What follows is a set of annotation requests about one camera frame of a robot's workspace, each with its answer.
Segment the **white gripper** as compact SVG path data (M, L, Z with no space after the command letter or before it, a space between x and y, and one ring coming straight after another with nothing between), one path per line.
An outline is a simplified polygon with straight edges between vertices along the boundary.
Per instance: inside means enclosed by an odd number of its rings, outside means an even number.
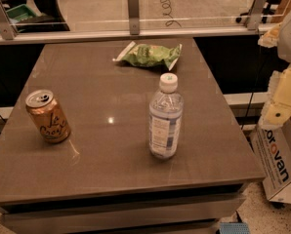
M276 24L258 40L262 47L277 46L281 24ZM264 130L281 128L291 116L291 64L283 71L274 71L270 77L268 99L259 119L259 126Z

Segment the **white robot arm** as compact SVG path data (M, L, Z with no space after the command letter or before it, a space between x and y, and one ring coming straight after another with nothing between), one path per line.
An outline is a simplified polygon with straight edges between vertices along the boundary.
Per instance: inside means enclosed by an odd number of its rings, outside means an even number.
M280 128L291 117L291 11L283 22L260 37L262 47L276 47L280 59L289 63L282 71L274 71L268 86L268 99L259 119L259 126L264 130Z

